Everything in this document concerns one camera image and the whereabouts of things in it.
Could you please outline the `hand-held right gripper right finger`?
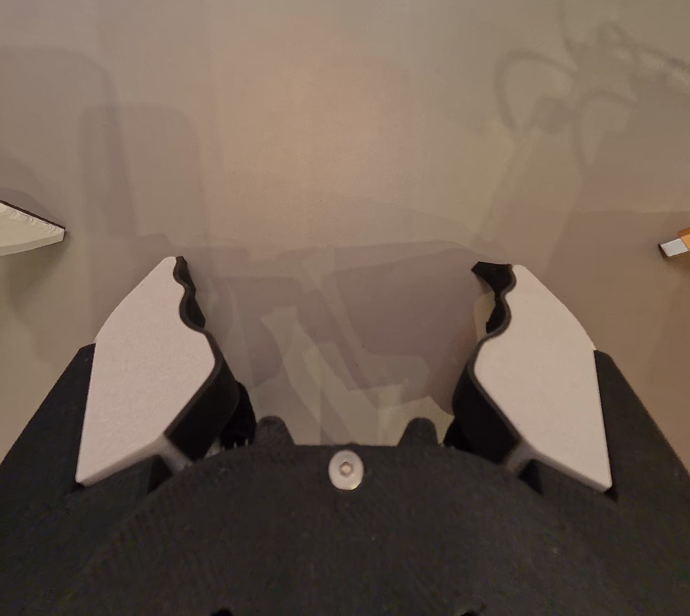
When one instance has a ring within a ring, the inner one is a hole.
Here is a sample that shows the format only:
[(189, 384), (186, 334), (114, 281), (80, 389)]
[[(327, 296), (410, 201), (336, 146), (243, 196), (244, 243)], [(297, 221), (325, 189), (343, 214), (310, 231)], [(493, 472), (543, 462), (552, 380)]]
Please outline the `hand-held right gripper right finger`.
[(519, 475), (547, 465), (596, 492), (612, 486), (595, 347), (527, 268), (477, 262), (494, 306), (452, 397), (446, 445)]

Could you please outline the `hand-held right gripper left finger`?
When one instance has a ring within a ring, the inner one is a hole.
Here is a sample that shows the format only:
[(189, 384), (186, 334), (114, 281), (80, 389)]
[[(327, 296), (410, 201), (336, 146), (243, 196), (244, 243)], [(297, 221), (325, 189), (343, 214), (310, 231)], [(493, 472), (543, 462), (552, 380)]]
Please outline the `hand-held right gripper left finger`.
[(112, 311), (93, 348), (78, 484), (152, 458), (177, 473), (253, 441), (248, 391), (206, 328), (185, 258), (157, 264)]

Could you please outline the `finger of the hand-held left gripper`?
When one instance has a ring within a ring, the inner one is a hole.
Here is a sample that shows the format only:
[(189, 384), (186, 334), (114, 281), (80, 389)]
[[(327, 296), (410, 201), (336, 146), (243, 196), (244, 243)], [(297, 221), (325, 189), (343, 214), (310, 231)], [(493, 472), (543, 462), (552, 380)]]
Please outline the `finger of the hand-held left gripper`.
[(27, 252), (64, 240), (65, 228), (1, 201), (1, 256)]

